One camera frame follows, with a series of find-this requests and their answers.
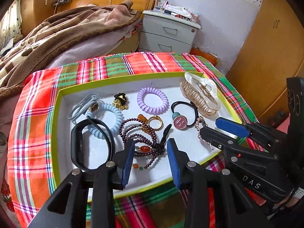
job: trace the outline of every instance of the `amber bead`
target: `amber bead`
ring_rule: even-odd
[[[149,146],[141,146],[141,147],[140,147],[140,150],[147,153],[147,152],[149,152],[151,149],[150,149]]]

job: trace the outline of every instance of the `green bead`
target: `green bead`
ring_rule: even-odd
[[[174,120],[177,116],[180,116],[180,113],[179,112],[174,112],[172,114],[172,119]]]

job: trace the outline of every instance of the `pink round charm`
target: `pink round charm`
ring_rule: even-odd
[[[178,130],[183,130],[187,126],[188,121],[185,116],[179,115],[176,118],[174,118],[173,124],[174,127],[176,127]]]

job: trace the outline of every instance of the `blanket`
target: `blanket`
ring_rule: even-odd
[[[89,38],[136,22],[141,12],[126,0],[116,6],[85,6],[49,17],[0,59],[0,101],[21,92],[25,78]]]

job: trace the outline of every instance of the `black fitness band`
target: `black fitness band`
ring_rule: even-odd
[[[172,113],[174,113],[174,108],[177,106],[177,105],[180,105],[180,104],[184,104],[184,105],[187,105],[191,108],[194,109],[194,114],[195,114],[195,119],[194,119],[194,122],[190,125],[187,125],[186,127],[188,128],[192,128],[194,125],[195,125],[195,122],[197,121],[198,117],[199,117],[199,112],[197,110],[197,107],[195,106],[195,104],[193,102],[190,101],[190,103],[187,103],[187,102],[184,102],[184,101],[176,101],[174,102],[172,105],[171,105],[171,111]]]
[[[71,159],[74,165],[79,169],[88,171],[92,170],[84,166],[84,154],[83,154],[83,136],[82,130],[92,124],[95,126],[104,136],[108,145],[108,158],[107,161],[111,161],[115,154],[115,141],[113,134],[109,127],[102,121],[87,116],[86,120],[83,120],[75,125],[71,132]],[[101,125],[106,128],[108,135],[98,126]]]

